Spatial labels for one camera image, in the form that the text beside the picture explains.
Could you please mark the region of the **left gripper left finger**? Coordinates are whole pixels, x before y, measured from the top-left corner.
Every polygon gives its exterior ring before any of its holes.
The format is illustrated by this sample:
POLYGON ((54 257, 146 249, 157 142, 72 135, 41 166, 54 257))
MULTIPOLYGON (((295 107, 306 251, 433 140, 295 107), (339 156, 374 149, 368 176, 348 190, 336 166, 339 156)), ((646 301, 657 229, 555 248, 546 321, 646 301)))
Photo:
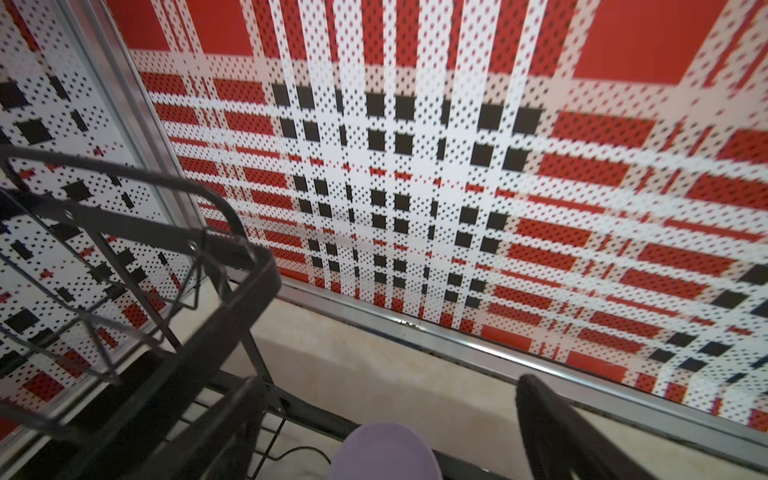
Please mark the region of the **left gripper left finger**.
POLYGON ((237 383, 172 441, 155 444, 187 410, 203 381, 187 375, 158 375, 138 390, 137 417, 127 439, 148 440, 129 448, 135 458, 126 479, 243 479, 267 408, 267 387, 260 377, 237 383))

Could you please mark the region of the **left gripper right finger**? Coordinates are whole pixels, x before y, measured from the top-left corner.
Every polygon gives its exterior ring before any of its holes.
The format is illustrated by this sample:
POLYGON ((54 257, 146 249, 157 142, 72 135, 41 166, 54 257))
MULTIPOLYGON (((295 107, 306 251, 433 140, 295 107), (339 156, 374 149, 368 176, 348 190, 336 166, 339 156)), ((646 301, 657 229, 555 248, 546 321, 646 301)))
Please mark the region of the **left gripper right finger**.
POLYGON ((651 479, 542 380, 519 378, 516 407, 535 479, 651 479))

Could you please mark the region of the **lilac plastic cup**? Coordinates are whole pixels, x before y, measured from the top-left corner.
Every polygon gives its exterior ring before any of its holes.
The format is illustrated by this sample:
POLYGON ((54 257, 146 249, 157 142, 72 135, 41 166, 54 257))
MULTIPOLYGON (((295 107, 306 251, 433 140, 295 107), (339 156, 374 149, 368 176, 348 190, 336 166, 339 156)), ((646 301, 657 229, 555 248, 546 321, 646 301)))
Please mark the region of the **lilac plastic cup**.
POLYGON ((414 430, 396 422, 356 428, 331 461, 328 479, 442 479, 433 450, 414 430))

